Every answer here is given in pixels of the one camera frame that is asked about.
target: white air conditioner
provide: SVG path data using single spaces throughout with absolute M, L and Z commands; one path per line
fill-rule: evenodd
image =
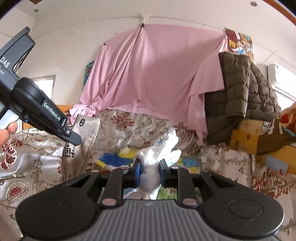
M 286 97 L 296 101 L 296 76 L 283 66 L 274 63 L 267 67 L 268 82 L 272 87 L 285 95 Z

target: recessed light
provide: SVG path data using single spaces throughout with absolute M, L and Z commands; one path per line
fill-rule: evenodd
M 257 4 L 256 2 L 254 2 L 254 1 L 252 1 L 252 2 L 251 2 L 251 6 L 252 6 L 252 7 L 257 7 L 258 4 Z

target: ribbed panel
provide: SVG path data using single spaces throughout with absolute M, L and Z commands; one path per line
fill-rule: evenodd
M 126 200 L 120 208 L 103 211 L 85 233 L 67 240 L 236 241 L 212 230 L 197 211 L 181 208 L 173 200 Z M 279 240 L 272 236 L 262 241 Z

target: quilted jacket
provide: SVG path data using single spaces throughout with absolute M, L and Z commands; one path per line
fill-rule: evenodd
M 246 55 L 219 53 L 225 89 L 205 94 L 207 142 L 227 141 L 242 118 L 271 121 L 281 108 L 274 89 Z

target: white ceiling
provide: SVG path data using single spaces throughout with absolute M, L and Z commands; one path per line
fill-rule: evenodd
M 258 63 L 276 61 L 296 74 L 296 26 L 267 3 L 257 2 L 252 7 L 250 0 L 43 0 L 37 5 L 23 0 L 17 8 L 36 18 L 34 39 L 86 22 L 145 12 L 149 17 L 227 27 L 251 36 Z

